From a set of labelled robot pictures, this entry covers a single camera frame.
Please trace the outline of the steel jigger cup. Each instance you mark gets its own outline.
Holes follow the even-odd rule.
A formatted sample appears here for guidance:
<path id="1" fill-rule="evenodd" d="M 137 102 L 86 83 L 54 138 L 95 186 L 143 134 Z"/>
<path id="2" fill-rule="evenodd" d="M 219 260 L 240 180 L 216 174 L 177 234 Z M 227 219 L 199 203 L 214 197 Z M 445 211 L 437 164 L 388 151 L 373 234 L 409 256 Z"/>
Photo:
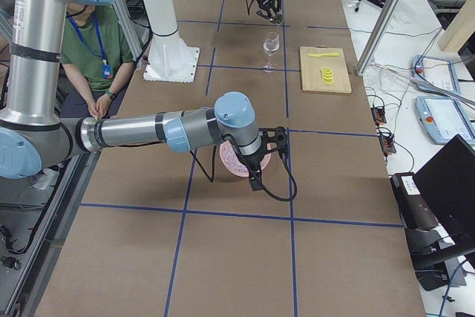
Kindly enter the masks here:
<path id="1" fill-rule="evenodd" d="M 275 24 L 281 24 L 284 20 L 283 14 L 282 13 L 276 13 L 274 16 L 274 23 Z"/>

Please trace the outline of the pink bowl with ice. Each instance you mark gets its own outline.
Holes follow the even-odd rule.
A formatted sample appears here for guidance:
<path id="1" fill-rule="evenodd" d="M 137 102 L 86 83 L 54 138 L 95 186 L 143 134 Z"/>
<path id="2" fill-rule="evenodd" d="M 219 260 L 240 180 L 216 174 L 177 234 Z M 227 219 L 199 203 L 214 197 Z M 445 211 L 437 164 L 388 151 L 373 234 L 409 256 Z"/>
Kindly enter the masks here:
<path id="1" fill-rule="evenodd" d="M 220 159 L 225 168 L 238 177 L 248 177 L 249 171 L 242 164 L 233 150 L 232 144 L 229 141 L 225 141 L 220 145 Z"/>

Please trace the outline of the clear wine glass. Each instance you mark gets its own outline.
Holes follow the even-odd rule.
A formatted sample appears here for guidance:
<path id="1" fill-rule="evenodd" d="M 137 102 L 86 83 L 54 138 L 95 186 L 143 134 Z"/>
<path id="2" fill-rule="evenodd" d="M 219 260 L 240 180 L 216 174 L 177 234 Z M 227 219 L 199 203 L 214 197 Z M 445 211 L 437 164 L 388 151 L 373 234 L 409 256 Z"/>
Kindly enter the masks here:
<path id="1" fill-rule="evenodd" d="M 266 73 L 273 72 L 275 66 L 272 64 L 272 57 L 280 47 L 280 36 L 276 32 L 268 32 L 263 41 L 263 51 L 267 57 L 267 63 L 263 67 Z"/>

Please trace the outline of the yellow plastic knife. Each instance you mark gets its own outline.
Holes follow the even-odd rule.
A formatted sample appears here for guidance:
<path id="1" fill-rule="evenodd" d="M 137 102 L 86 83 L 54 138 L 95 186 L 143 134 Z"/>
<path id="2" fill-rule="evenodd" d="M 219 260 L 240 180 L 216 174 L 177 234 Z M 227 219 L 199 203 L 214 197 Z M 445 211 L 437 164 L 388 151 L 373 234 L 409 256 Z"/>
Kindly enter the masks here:
<path id="1" fill-rule="evenodd" d="M 340 56 L 339 52 L 331 52 L 331 53 L 308 53 L 310 57 L 321 58 L 321 57 L 338 57 Z"/>

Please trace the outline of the bamboo cutting board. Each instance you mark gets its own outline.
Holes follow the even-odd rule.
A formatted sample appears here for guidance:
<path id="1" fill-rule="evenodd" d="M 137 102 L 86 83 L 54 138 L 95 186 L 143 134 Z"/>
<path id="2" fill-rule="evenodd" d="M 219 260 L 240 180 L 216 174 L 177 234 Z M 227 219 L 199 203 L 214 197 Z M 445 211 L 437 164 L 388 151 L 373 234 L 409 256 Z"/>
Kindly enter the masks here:
<path id="1" fill-rule="evenodd" d="M 300 46 L 299 51 L 303 91 L 333 94 L 352 93 L 342 49 Z"/>

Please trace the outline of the black box device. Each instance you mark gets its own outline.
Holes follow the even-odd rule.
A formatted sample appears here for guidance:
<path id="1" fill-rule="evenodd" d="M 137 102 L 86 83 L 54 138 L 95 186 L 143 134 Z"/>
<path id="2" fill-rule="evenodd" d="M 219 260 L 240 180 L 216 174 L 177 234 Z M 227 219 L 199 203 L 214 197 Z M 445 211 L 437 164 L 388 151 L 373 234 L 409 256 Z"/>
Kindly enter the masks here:
<path id="1" fill-rule="evenodd" d="M 400 215 L 408 229 L 430 231 L 438 226 L 438 221 L 426 204 L 414 180 L 413 172 L 395 173 L 390 183 Z"/>

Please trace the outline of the person in green shirt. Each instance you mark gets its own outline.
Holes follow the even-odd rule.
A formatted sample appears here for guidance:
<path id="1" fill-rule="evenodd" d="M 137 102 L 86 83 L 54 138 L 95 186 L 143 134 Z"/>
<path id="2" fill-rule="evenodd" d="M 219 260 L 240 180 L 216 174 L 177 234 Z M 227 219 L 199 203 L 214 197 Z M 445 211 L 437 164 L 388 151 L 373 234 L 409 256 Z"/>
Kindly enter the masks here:
<path id="1" fill-rule="evenodd" d="M 61 64 L 73 86 L 61 117 L 99 120 L 117 114 L 136 65 L 112 7 L 67 6 Z"/>

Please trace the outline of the far teach pendant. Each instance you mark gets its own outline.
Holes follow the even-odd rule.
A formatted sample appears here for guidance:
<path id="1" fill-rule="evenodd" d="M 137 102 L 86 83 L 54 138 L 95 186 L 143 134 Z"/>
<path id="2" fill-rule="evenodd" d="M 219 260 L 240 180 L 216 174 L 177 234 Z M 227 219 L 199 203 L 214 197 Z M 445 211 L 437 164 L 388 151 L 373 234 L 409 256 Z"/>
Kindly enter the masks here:
<path id="1" fill-rule="evenodd" d="M 459 81 L 453 63 L 446 59 L 417 55 L 413 57 L 411 74 L 436 87 L 460 93 Z"/>

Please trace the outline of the teach pendant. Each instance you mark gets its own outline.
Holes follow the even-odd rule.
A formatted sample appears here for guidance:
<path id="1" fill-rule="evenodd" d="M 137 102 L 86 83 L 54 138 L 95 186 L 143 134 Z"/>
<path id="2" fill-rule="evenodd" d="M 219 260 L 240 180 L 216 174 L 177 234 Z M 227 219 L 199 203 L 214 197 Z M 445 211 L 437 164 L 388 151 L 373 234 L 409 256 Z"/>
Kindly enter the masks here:
<path id="1" fill-rule="evenodd" d="M 459 135 L 474 145 L 474 127 L 454 99 L 419 96 L 415 99 L 416 112 L 429 138 L 437 145 L 444 145 Z"/>
<path id="2" fill-rule="evenodd" d="M 453 63 L 446 59 L 417 55 L 413 57 L 411 74 L 436 87 L 460 93 L 459 81 Z"/>

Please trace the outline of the near teach pendant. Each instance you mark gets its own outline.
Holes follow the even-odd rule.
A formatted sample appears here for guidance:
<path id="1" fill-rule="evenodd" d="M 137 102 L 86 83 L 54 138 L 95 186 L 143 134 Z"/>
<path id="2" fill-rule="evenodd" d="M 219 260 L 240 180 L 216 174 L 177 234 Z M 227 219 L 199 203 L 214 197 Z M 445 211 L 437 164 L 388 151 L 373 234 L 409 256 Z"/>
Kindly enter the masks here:
<path id="1" fill-rule="evenodd" d="M 459 135 L 474 145 L 474 127 L 454 99 L 419 96 L 415 99 L 416 112 L 429 138 L 437 145 L 444 145 Z"/>

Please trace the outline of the black laptop monitor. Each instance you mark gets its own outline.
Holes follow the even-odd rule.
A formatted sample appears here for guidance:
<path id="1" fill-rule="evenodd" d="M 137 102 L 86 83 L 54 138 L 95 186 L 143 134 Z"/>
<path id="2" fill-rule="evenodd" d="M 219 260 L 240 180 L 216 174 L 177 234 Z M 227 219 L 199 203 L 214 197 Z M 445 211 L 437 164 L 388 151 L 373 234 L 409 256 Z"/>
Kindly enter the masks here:
<path id="1" fill-rule="evenodd" d="M 456 135 L 413 176 L 421 196 L 456 243 L 474 237 L 474 149 Z"/>

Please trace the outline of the metal rod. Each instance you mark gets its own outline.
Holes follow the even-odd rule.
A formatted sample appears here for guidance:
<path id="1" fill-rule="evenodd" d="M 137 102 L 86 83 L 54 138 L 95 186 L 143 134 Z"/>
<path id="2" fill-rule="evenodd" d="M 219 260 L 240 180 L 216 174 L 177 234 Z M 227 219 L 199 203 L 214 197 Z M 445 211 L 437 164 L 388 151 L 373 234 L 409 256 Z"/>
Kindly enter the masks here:
<path id="1" fill-rule="evenodd" d="M 441 95 L 444 95 L 444 96 L 447 96 L 447 97 L 450 97 L 452 99 L 456 99 L 456 100 L 459 100 L 463 103 L 465 103 L 466 105 L 471 105 L 471 106 L 474 106 L 475 105 L 475 102 L 471 99 L 468 99 L 466 97 L 463 97 L 462 95 L 456 93 L 456 92 L 453 92 L 453 91 L 449 91 L 449 90 L 445 90 L 443 88 L 439 88 L 439 87 L 436 87 L 435 85 L 432 85 L 430 84 L 428 81 L 426 80 L 423 80 L 423 79 L 417 79 L 413 76 L 409 76 L 407 74 L 404 74 L 404 73 L 401 73 L 401 72 L 398 72 L 396 70 L 393 70 L 392 68 L 388 68 L 384 65 L 380 65 L 380 64 L 374 64 L 374 66 L 376 68 L 379 68 L 379 69 L 382 69 L 384 71 L 387 71 L 387 72 L 390 72 L 394 75 L 397 75 L 397 76 L 400 76 L 400 77 L 403 77 L 417 85 L 421 85 L 421 86 L 424 86 L 426 88 L 429 88 L 435 92 L 437 92 L 438 94 L 441 94 Z"/>

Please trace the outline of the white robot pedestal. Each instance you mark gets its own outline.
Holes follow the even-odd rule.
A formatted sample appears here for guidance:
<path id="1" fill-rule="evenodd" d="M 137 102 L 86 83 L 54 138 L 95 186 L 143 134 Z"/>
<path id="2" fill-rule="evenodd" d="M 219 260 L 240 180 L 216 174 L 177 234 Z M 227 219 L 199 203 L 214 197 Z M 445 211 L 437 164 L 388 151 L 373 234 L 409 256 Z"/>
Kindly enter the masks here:
<path id="1" fill-rule="evenodd" d="M 143 0 L 143 2 L 153 35 L 144 79 L 193 82 L 200 49 L 187 46 L 180 37 L 173 1 Z"/>

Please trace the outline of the aluminium frame post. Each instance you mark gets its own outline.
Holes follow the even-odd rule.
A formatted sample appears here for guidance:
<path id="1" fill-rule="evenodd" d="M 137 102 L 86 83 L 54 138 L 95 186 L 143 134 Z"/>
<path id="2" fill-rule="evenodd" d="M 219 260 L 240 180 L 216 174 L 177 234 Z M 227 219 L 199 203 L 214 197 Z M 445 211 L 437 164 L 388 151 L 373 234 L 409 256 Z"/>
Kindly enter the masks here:
<path id="1" fill-rule="evenodd" d="M 364 47 L 360 60 L 358 61 L 358 65 L 356 67 L 357 76 L 362 76 L 365 70 L 367 69 L 372 56 L 376 52 L 376 49 L 384 36 L 384 33 L 398 6 L 399 1 L 400 0 L 386 1 L 385 6 L 383 7 L 376 21 L 375 27 L 373 28 L 373 31 L 370 34 L 370 38 L 368 39 L 368 42 Z"/>

